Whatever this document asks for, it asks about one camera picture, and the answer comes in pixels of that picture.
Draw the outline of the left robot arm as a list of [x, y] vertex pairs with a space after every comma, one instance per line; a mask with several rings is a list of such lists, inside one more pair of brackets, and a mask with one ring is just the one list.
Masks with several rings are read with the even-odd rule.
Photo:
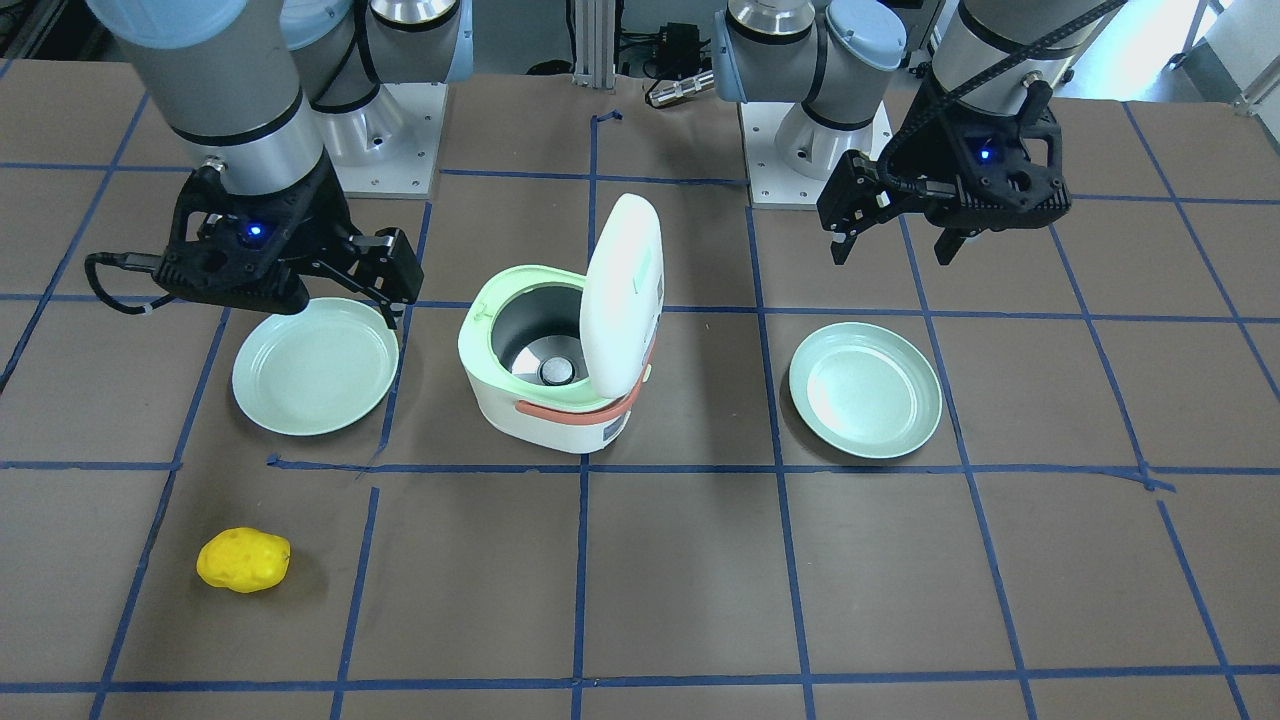
[[815, 209], [847, 261], [874, 225], [920, 214], [948, 265], [970, 238], [1044, 228], [1073, 196], [1050, 102], [1116, 1], [961, 1], [899, 129], [877, 155], [872, 128], [908, 31], [879, 1], [730, 1], [716, 15], [716, 91], [790, 102], [792, 165], [823, 182]]

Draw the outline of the green plate near left arm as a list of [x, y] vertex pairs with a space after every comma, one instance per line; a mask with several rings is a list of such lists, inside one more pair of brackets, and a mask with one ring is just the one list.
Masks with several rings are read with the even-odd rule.
[[813, 331], [788, 364], [788, 389], [804, 424], [828, 446], [858, 457], [904, 457], [936, 433], [940, 378], [902, 336], [864, 322]]

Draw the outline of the green plate near right arm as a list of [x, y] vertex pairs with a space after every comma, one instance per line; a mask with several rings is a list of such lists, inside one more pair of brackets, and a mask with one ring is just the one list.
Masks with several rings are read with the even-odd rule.
[[230, 387], [256, 425], [321, 436], [371, 413], [399, 366], [399, 338], [381, 314], [352, 299], [314, 299], [296, 315], [271, 315], [241, 345]]

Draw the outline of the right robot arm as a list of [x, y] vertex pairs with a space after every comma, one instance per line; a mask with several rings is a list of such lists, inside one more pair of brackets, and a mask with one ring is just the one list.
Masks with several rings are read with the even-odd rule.
[[351, 219], [329, 128], [388, 86], [474, 72], [470, 1], [91, 1], [189, 152], [161, 252], [92, 252], [100, 302], [145, 315], [174, 301], [294, 315], [305, 278], [371, 300], [394, 329], [424, 273], [406, 233]]

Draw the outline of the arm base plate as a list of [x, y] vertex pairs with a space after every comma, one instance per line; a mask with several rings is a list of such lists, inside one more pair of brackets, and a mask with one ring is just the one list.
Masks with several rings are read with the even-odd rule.
[[319, 113], [340, 187], [352, 199], [425, 200], [436, 178], [449, 86], [383, 85], [361, 108]]
[[847, 150], [876, 158], [892, 135], [883, 102], [854, 131], [824, 127], [791, 102], [741, 104], [739, 117], [751, 205], [765, 210], [812, 210]]

